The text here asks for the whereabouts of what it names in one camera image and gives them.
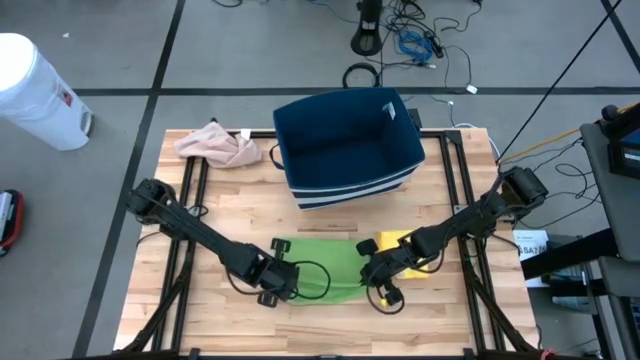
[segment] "wooden table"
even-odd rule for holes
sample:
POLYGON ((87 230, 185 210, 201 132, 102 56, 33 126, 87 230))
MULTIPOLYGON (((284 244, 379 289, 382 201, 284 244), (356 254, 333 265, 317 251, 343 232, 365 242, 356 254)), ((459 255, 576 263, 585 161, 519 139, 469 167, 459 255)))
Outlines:
MULTIPOLYGON (((173 143, 189 131, 167 131, 155 174, 174 186, 176 193, 180 192, 186 161, 176 155, 173 143)), ((461 131, 473 191, 479 197, 496 176, 489 138, 485 129, 461 131)), ((264 152, 261 163, 209 170, 205 205, 211 212, 202 220, 230 239, 252 242, 265 250, 273 237, 357 242, 380 230, 413 229, 440 223, 452 215, 435 139, 422 140, 426 161, 400 189, 307 212, 297 208, 283 172, 269 160, 267 152, 276 140, 256 141, 264 152)), ((450 152, 455 158, 453 147, 450 152)), ((452 163, 464 201, 457 161, 452 163)), ((197 180, 196 172, 189 204, 193 204, 197 180)), ((145 228, 143 235, 155 230, 145 228)), ((513 238, 506 227, 498 234, 513 238)), ((157 235, 139 246, 114 348, 133 340, 155 310, 169 245, 169 239, 157 235)), ((538 335, 517 251, 509 244, 489 240, 487 257, 500 307, 535 346, 538 335)), ((474 348, 456 241, 450 242, 438 273, 428 279, 397 281, 397 285, 407 305, 395 316, 379 314, 366 298, 332 306, 281 302, 275 309, 267 308, 256 304, 255 297, 235 292, 216 255, 198 245, 181 351, 198 347, 210 355, 461 355, 462 348, 474 348)), ((492 348, 488 314, 478 301, 487 345, 492 348)), ((173 316, 173 312, 168 316, 171 325, 165 331, 165 346, 170 341, 173 316)))

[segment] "white stripe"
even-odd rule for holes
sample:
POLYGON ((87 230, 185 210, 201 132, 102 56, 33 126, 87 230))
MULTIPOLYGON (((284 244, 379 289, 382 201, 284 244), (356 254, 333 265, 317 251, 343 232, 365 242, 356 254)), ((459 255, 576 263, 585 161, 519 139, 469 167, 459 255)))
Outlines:
POLYGON ((348 199, 351 199, 351 198, 356 197, 356 196, 367 195, 369 193, 372 193, 372 192, 375 192, 375 191, 378 191, 378 190, 382 190, 384 188, 388 188, 388 187, 393 186, 393 185, 400 184, 400 183, 404 182, 405 180, 407 180, 410 175, 411 174, 408 174, 406 176, 403 176, 401 178, 395 179, 395 180, 390 181, 388 183, 380 184, 378 186, 374 186, 374 187, 366 189, 366 190, 360 190, 360 191, 356 191, 356 192, 351 192, 351 193, 342 194, 342 195, 334 195, 334 196, 315 197, 315 198, 299 198, 299 199, 296 199, 296 201, 297 201, 297 203, 299 205, 304 205, 304 204, 319 204, 319 203, 325 203, 325 202, 330 202, 330 201, 348 200, 348 199))
POLYGON ((312 193, 312 192, 327 192, 327 191, 340 191, 340 190, 350 190, 350 189, 357 189, 357 188, 361 188, 361 187, 365 187, 365 186, 369 186, 369 185, 373 185, 376 183, 379 183, 381 181, 386 181, 391 179, 394 176, 398 176, 398 174, 402 174, 405 171, 409 171, 409 170, 415 170, 415 168, 418 167, 418 165, 420 165, 421 162, 412 165, 411 167, 408 167, 406 169, 403 169, 401 171, 395 172, 389 176, 385 176, 382 179, 378 179, 378 180, 374 180, 372 182, 368 182, 365 184, 358 184, 358 185, 351 185, 351 186, 344 186, 344 187, 337 187, 337 188, 326 188, 326 189, 296 189, 296 188, 292 188, 289 187, 289 190, 291 190, 291 192, 306 192, 306 193, 312 193))
MULTIPOLYGON (((392 192, 392 191, 394 191, 394 190, 396 190, 396 189, 391 189, 391 190, 383 191, 383 192, 381 192, 381 193, 373 194, 373 195, 371 195, 371 196, 383 195, 383 194, 386 194, 386 193, 390 193, 390 192, 392 192)), ((333 203, 333 204, 328 204, 328 205, 318 205, 318 206, 316 206, 316 207, 312 207, 312 208, 305 208, 305 209, 301 209, 301 210, 302 210, 302 211, 307 211, 307 210, 321 209, 321 208, 325 208, 325 207, 329 207, 329 206, 336 206, 336 205, 340 205, 340 204, 342 204, 342 203, 344 203, 344 202, 352 201, 352 200, 358 200, 358 199, 347 199, 347 200, 345 200, 345 201, 343 201, 343 202, 340 202, 340 203, 333 203)))

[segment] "concrete floor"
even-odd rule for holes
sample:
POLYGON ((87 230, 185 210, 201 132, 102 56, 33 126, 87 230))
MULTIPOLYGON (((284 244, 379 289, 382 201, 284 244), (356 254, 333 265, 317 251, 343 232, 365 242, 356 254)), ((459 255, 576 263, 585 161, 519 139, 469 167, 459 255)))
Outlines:
MULTIPOLYGON (((357 19, 355 1, 326 1, 357 19)), ((476 8, 467 0, 418 2, 427 23, 463 19, 476 8)), ((454 101, 456 122, 489 128, 503 149, 605 13, 600 0, 487 0, 469 31, 441 35, 470 54, 478 95, 437 97, 454 101)), ((624 1, 618 14, 639 47, 640 3, 624 1)), ((20 243, 0 261, 2 359, 69 357, 84 343, 89 354, 108 353, 140 229, 123 219, 119 197, 153 175, 164 130, 201 127, 211 117, 228 127, 271 127, 273 109, 339 87, 344 70, 363 61, 349 48, 354 29, 302 0, 248 0, 234 9, 208 0, 0 0, 0 32, 30 37, 97 115, 89 144, 67 153, 0 122, 0 187, 24 192, 28 208, 20 243), (176 90, 183 88, 191 95, 175 96, 186 94, 176 90)), ((449 86, 466 85, 464 57, 453 49, 450 56, 449 86)), ((405 57, 389 43, 384 60, 405 57)), ((425 87, 443 90, 445 62, 434 64, 391 68, 384 80, 421 93, 403 96, 424 126, 446 127, 447 106, 425 95, 425 87)), ((605 105, 636 102, 637 65, 608 22, 559 84, 564 95, 548 99, 510 153, 598 118, 605 105)), ((558 162, 586 171, 584 150, 576 147, 538 172, 551 192, 578 191, 581 180, 557 174, 558 162)), ((556 197, 526 221, 546 223, 585 201, 556 197)), ((585 235, 606 226, 595 204, 547 230, 585 235)), ((532 293, 532 301, 545 347, 564 350, 593 338, 589 316, 553 306, 544 293, 532 293)), ((569 352, 594 348, 597 342, 569 352)))

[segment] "white trash can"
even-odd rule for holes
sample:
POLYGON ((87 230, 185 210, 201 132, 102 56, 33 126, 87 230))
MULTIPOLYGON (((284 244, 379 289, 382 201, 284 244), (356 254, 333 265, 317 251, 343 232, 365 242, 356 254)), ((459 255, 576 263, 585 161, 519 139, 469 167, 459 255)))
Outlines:
POLYGON ((89 141, 92 117, 28 38, 0 34, 0 119, 63 151, 89 141))

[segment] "yellow sponge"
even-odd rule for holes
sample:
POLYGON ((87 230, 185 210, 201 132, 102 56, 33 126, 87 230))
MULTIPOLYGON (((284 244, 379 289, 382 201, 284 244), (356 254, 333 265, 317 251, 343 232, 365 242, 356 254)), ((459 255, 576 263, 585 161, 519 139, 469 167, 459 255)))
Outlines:
MULTIPOLYGON (((401 230, 401 231, 381 231, 376 236, 378 248, 380 251, 391 249, 398 246, 398 239, 401 239, 413 230, 401 230)), ((425 265, 420 268, 421 270, 428 270, 429 265, 425 265)), ((406 269, 405 271, 396 275, 398 279, 424 279, 429 274, 421 273, 419 271, 406 269)))

